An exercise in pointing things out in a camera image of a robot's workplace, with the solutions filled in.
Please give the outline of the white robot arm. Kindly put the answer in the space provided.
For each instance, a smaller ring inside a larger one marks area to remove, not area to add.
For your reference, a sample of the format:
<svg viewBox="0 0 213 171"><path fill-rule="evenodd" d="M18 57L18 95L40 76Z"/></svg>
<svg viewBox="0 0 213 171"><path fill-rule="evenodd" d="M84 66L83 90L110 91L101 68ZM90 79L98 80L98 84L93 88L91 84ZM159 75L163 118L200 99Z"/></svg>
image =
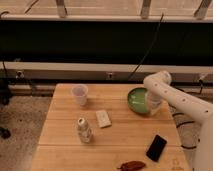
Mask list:
<svg viewBox="0 0 213 171"><path fill-rule="evenodd" d="M146 108L155 113L165 100L201 124L194 171L213 171L213 104L171 86L171 75L160 71L144 78Z"/></svg>

